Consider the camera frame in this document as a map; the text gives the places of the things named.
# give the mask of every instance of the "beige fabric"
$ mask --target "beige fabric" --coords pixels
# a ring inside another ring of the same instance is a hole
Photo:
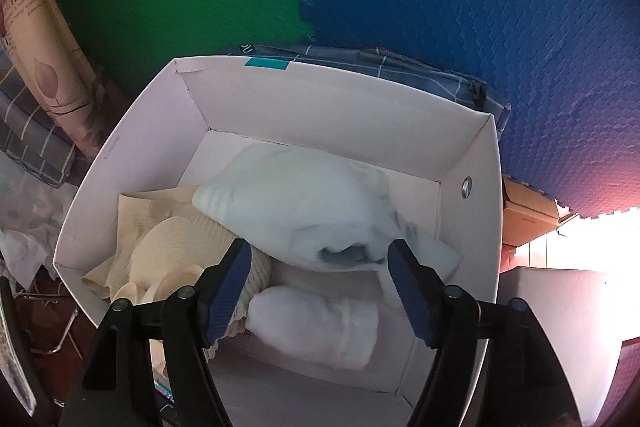
[[[218,264],[237,236],[194,208],[195,189],[121,194],[116,253],[91,270],[84,284],[104,299],[146,303],[195,283],[204,268]],[[251,270],[225,336],[244,331],[249,301],[267,288],[270,275],[271,258],[252,248]]]

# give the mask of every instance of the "brown cardboard box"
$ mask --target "brown cardboard box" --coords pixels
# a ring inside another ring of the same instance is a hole
[[[556,202],[502,177],[502,242],[521,247],[558,227]]]

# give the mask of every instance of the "blue foam mat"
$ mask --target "blue foam mat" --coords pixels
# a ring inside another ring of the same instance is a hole
[[[315,44],[382,46],[507,95],[502,171],[583,216],[640,205],[640,0],[303,0]]]

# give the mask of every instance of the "white bin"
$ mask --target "white bin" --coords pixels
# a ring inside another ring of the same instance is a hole
[[[54,265],[94,324],[108,304],[81,278],[115,251],[118,195],[198,184],[259,140],[382,168],[398,211],[463,255],[449,282],[495,301],[502,193],[491,115],[351,71],[191,57],[172,60],[133,103],[63,224]],[[372,273],[310,273],[274,262],[272,282],[382,301]],[[473,387],[485,348],[480,342]],[[406,424],[433,357],[404,311],[381,302],[378,342],[363,371],[288,359],[242,335],[222,342],[211,368],[237,427],[388,427]]]

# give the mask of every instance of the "gray plaid cloth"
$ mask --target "gray plaid cloth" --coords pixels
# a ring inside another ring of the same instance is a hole
[[[65,182],[76,158],[71,139],[38,105],[1,47],[0,150],[52,187]]]
[[[443,71],[382,48],[344,50],[324,46],[264,46],[244,44],[228,55],[249,55],[305,62],[384,78],[436,94],[460,105],[494,115],[498,138],[507,125],[511,105],[484,80],[470,74]]]

